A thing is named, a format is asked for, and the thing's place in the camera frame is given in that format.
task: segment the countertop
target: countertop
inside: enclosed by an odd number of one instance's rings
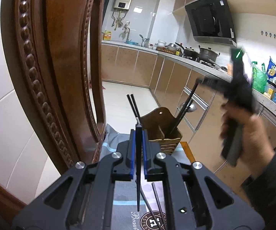
[[[194,69],[195,71],[198,71],[198,72],[202,73],[205,76],[208,76],[208,77],[214,77],[215,76],[215,77],[218,77],[222,80],[229,81],[229,82],[232,80],[232,77],[229,76],[227,73],[223,73],[221,71],[218,71],[216,69],[208,67],[204,64],[198,63],[196,61],[185,59],[183,57],[175,56],[175,55],[172,55],[172,54],[169,54],[169,53],[164,53],[164,52],[156,51],[156,50],[145,48],[145,47],[134,46],[134,45],[129,45],[129,44],[120,43],[120,42],[114,42],[114,41],[104,41],[103,40],[102,43],[103,44],[120,46],[120,47],[131,48],[131,49],[148,51],[150,53],[156,53],[156,54],[159,54],[159,55],[162,55],[162,56],[166,56],[169,59],[174,60],[175,62],[177,62],[181,65],[184,65],[185,67]],[[266,98],[263,94],[261,94],[260,92],[254,90],[254,89],[253,89],[253,95],[254,95],[255,99],[260,104],[262,104],[273,115],[276,116],[276,104],[272,100]]]

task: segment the green plastic bag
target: green plastic bag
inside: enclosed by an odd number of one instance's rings
[[[253,68],[253,88],[263,94],[265,92],[265,86],[267,84],[265,64],[264,63],[261,64],[262,70],[259,70],[257,68],[256,61],[252,61],[252,64],[253,64],[253,67],[252,67]]]

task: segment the sleeve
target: sleeve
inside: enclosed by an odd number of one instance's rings
[[[276,153],[264,172],[242,185],[252,206],[268,223],[276,213]]]

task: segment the faucet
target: faucet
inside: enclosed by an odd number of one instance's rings
[[[126,23],[126,24],[123,26],[124,33],[126,33],[126,30],[128,29],[126,41],[129,41],[129,34],[131,33],[131,29],[129,28],[129,24],[130,24],[130,22]]]
[[[139,35],[142,38],[142,43],[141,43],[141,47],[144,46],[145,42],[149,40],[149,38],[143,38],[143,36],[140,34]]]

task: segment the person's hand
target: person's hand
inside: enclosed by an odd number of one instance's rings
[[[226,137],[229,118],[243,125],[243,149],[240,158],[252,172],[252,177],[257,178],[275,154],[261,118],[230,102],[223,104],[221,108],[226,112],[222,116],[223,125],[220,137],[223,139]]]

